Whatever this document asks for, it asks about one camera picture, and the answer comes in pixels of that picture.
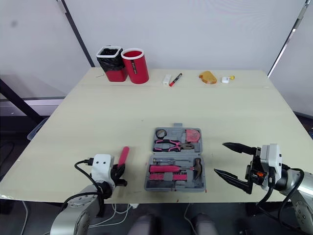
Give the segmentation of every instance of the gray toolbox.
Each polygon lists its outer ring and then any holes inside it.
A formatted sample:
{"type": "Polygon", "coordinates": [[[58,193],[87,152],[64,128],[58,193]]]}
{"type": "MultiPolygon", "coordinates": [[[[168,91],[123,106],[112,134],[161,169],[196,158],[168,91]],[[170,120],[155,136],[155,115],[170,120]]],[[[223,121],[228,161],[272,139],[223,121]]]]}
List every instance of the gray toolbox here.
{"type": "Polygon", "coordinates": [[[147,191],[205,190],[202,134],[199,128],[184,128],[182,123],[174,123],[174,127],[156,128],[152,149],[145,180],[147,191]]]}

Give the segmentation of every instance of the red trash bin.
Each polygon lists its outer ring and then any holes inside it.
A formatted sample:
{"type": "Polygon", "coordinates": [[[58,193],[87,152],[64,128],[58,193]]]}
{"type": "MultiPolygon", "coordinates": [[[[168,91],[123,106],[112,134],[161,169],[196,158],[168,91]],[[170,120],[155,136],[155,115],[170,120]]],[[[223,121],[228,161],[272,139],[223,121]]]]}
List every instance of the red trash bin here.
{"type": "Polygon", "coordinates": [[[106,46],[101,48],[96,55],[110,82],[124,82],[126,80],[127,70],[121,57],[122,51],[122,47],[106,46]]]}
{"type": "Polygon", "coordinates": [[[142,84],[149,80],[146,59],[142,49],[129,48],[122,51],[121,56],[133,83],[142,84]]]}

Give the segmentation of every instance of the trash bag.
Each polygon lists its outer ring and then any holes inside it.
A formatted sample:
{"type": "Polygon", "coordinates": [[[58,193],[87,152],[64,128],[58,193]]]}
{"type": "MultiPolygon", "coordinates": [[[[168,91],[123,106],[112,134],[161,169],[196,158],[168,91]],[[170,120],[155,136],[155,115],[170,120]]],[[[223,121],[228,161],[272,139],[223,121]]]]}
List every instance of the trash bag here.
{"type": "MultiPolygon", "coordinates": [[[[105,49],[103,49],[103,51],[101,52],[100,55],[115,55],[117,51],[118,51],[118,49],[105,48],[105,49]]],[[[99,57],[97,57],[97,60],[100,64],[100,66],[102,67],[102,69],[104,70],[104,72],[106,72],[106,71],[118,71],[118,70],[121,70],[125,67],[123,60],[122,60],[122,56],[121,56],[122,51],[123,51],[123,49],[121,49],[119,51],[118,55],[114,58],[99,58],[99,57]]]]}

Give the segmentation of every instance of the white eraser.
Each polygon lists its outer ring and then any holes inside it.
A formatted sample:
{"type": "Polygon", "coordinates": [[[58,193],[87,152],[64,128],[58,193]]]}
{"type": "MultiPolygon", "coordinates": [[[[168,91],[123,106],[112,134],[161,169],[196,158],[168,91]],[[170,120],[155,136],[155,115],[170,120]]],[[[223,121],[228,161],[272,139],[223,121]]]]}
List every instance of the white eraser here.
{"type": "Polygon", "coordinates": [[[228,83],[229,77],[222,77],[222,83],[228,83]]]}
{"type": "Polygon", "coordinates": [[[163,85],[164,85],[164,86],[170,85],[171,77],[172,77],[172,76],[171,76],[170,74],[165,75],[164,80],[163,80],[163,85]]]}

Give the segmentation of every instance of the wooden tabletop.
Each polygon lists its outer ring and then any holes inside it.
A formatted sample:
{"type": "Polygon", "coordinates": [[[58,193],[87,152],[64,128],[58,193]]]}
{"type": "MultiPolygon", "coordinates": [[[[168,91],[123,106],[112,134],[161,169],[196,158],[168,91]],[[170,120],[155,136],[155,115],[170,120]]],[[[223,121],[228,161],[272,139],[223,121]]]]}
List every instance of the wooden tabletop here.
{"type": "MultiPolygon", "coordinates": [[[[214,168],[244,179],[251,156],[222,146],[239,142],[249,146],[277,143],[283,163],[313,171],[313,141],[288,104],[262,71],[212,70],[214,85],[204,84],[200,70],[149,70],[142,85],[111,83],[101,68],[91,68],[37,133],[0,182],[0,198],[63,202],[89,185],[74,168],[77,161],[97,153],[115,156],[130,147],[124,179],[106,203],[256,202],[264,195],[254,186],[251,195],[227,184],[214,168]],[[164,76],[183,77],[173,87],[164,76]],[[222,76],[234,75],[228,84],[222,76]],[[147,192],[147,161],[152,153],[154,129],[200,128],[205,164],[206,192],[147,192]]],[[[90,172],[90,166],[83,166],[90,172]]],[[[270,201],[282,200],[274,192],[270,201]]]]}

